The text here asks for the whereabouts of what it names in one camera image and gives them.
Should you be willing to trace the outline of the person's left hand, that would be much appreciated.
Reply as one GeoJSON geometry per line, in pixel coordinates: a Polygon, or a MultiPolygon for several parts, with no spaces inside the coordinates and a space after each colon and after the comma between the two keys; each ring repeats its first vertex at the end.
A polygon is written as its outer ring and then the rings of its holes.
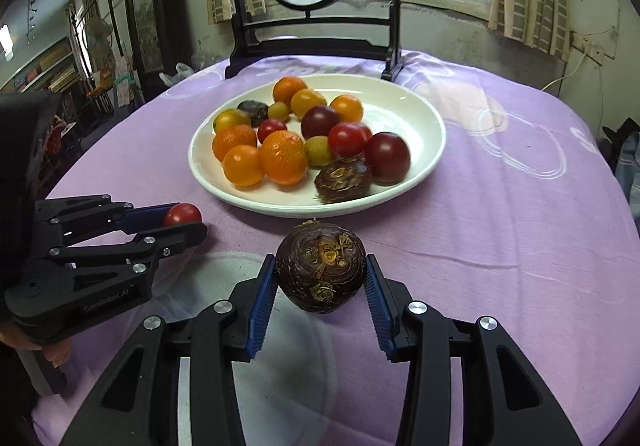
{"type": "Polygon", "coordinates": [[[55,368],[64,365],[72,355],[73,340],[67,338],[55,344],[39,345],[30,341],[26,334],[11,322],[2,322],[0,324],[0,340],[9,348],[15,350],[41,352],[45,359],[55,368]]]}

